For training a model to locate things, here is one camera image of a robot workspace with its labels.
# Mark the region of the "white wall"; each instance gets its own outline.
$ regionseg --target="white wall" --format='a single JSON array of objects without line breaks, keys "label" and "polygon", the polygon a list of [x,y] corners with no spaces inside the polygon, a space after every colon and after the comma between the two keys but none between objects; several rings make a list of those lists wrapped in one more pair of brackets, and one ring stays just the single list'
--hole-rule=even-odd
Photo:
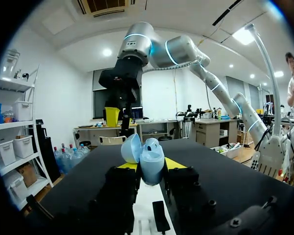
[{"label": "white wall", "polygon": [[187,106],[184,105],[185,86],[182,70],[148,72],[142,76],[141,83],[145,117],[154,120],[175,119],[178,111],[187,110]]},{"label": "white wall", "polygon": [[[26,26],[8,48],[21,53],[16,69],[31,73],[40,64],[35,89],[35,117],[43,119],[53,146],[74,144],[73,128],[88,122],[92,116],[92,76],[89,78],[89,74],[74,68]],[[0,95],[0,101],[4,102],[6,97]]]},{"label": "white wall", "polygon": [[[227,88],[227,82],[225,77],[218,77],[220,81],[225,85]],[[199,79],[196,75],[194,75],[190,70],[184,69],[183,70],[183,85],[184,85],[184,106],[181,111],[187,110],[187,105],[191,104],[191,108],[193,111],[196,111],[198,108],[202,108],[202,110],[209,109],[207,96],[206,96],[206,89],[204,82]],[[217,99],[214,93],[207,88],[209,101],[211,105],[211,109],[213,108],[221,108],[222,115],[225,115],[226,111],[221,104],[221,102]]]}]

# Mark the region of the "cable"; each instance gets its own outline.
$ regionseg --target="cable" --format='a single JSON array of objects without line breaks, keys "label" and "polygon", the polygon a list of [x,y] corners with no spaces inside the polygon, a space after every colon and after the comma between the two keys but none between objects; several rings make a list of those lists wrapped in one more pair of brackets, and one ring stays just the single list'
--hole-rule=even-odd
[{"label": "cable", "polygon": [[189,138],[189,130],[190,130],[190,126],[191,126],[191,122],[189,121],[189,122],[188,122],[188,131],[187,131],[187,132],[188,132],[188,134],[187,134],[187,137],[188,137],[188,138]]},{"label": "cable", "polygon": [[254,147],[255,151],[259,151],[260,145],[262,140],[264,139],[264,137],[266,136],[266,134],[271,130],[271,126],[263,133],[263,136],[261,138],[261,140],[259,141],[259,143],[257,143],[257,145]]},{"label": "cable", "polygon": [[252,158],[248,159],[248,160],[245,160],[244,162],[242,162],[241,164],[245,164],[247,162],[249,162]]},{"label": "cable", "polygon": [[173,81],[174,81],[174,87],[175,87],[175,105],[176,105],[176,113],[178,112],[177,111],[177,92],[176,92],[176,81],[175,81],[175,77],[176,77],[176,70],[174,70],[174,79],[173,79]]},{"label": "cable", "polygon": [[206,90],[206,97],[207,97],[207,103],[209,104],[209,108],[212,112],[212,109],[211,109],[211,105],[210,105],[210,100],[209,100],[209,94],[207,92],[207,84],[206,84],[206,80],[205,80],[205,90]]},{"label": "cable", "polygon": [[145,70],[142,73],[151,72],[151,71],[159,71],[159,70],[175,70],[175,69],[181,69],[181,68],[185,68],[187,66],[190,66],[190,65],[192,65],[192,64],[194,64],[196,62],[198,62],[198,60],[194,60],[194,61],[191,61],[191,62],[180,64],[180,65],[177,65],[177,66],[171,66],[171,67],[165,67],[165,68],[152,68],[152,69]]},{"label": "cable", "polygon": [[206,38],[204,38],[204,39],[202,39],[198,44],[197,44],[197,47],[201,44],[201,43],[203,43],[207,38],[210,38],[210,37],[212,37],[212,35],[221,27],[221,25],[222,25],[222,23],[223,23],[223,21],[224,21],[224,19],[225,19],[225,17],[223,17],[223,19],[222,19],[222,21],[221,21],[221,23],[220,23],[220,25],[217,27],[217,29],[210,35],[210,36],[208,36],[208,37],[206,37]]}]

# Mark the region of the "window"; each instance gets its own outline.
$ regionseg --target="window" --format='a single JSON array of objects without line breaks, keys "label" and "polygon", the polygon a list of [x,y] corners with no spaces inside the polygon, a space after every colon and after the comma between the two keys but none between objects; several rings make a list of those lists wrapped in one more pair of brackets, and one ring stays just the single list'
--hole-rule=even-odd
[{"label": "window", "polygon": [[[132,104],[132,107],[140,107],[140,89],[135,90],[137,95],[136,103]],[[104,117],[104,106],[106,101],[109,99],[111,93],[107,89],[100,89],[93,91],[93,118],[103,118]],[[121,106],[125,108],[125,102],[120,101]]]}]

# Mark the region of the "cardboard box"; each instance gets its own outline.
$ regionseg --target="cardboard box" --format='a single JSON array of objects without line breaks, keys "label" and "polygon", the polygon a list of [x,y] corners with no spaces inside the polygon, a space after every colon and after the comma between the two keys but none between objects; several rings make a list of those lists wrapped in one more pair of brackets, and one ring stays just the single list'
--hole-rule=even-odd
[{"label": "cardboard box", "polygon": [[30,163],[25,163],[17,168],[17,171],[24,177],[26,187],[31,186],[37,181],[37,176],[33,166]]}]

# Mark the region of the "black tabletop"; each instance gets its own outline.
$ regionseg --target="black tabletop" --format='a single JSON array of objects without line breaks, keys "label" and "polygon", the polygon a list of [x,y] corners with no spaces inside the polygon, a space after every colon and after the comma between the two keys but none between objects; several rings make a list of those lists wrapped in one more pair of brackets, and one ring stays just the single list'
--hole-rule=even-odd
[{"label": "black tabletop", "polygon": [[[203,190],[217,202],[215,218],[225,222],[252,205],[263,205],[274,195],[277,213],[282,213],[294,188],[229,159],[188,139],[160,142],[166,157],[199,173]],[[120,145],[99,146],[72,169],[41,201],[52,214],[67,212],[69,206],[86,209],[105,182],[111,166],[125,163]]]}]

